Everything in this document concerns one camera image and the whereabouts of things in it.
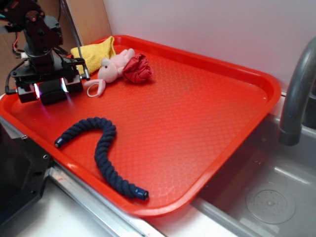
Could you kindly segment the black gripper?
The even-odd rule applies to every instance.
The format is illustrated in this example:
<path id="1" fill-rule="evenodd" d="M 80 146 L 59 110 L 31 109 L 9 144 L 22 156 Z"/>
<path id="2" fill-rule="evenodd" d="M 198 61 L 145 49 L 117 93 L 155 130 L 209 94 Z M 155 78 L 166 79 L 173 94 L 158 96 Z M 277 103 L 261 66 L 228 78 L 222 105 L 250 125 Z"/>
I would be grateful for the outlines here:
<path id="1" fill-rule="evenodd" d="M 70 55 L 62 57 L 59 51 L 49 51 L 43 55 L 20 53 L 23 60 L 9 73 L 17 84 L 17 93 L 21 103 L 39 100 L 35 83 L 61 78 L 61 87 L 67 93 L 83 90 L 81 79 L 86 79 L 86 64 L 82 58 Z"/>

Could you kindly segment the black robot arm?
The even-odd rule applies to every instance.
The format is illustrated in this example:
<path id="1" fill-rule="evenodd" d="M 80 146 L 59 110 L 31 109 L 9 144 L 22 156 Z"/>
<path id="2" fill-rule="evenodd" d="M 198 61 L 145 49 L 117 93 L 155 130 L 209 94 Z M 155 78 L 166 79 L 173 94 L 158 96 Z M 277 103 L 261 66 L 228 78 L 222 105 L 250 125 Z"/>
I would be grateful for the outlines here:
<path id="1" fill-rule="evenodd" d="M 61 48 L 59 21 L 47 16 L 36 0 L 2 0 L 0 18 L 7 22 L 1 34 L 23 32 L 26 39 L 23 50 L 12 44 L 13 53 L 23 61 L 7 76 L 14 78 L 15 88 L 6 82 L 6 95 L 16 94 L 21 103 L 41 100 L 49 105 L 83 90 L 82 80 L 90 79 L 85 60 Z"/>

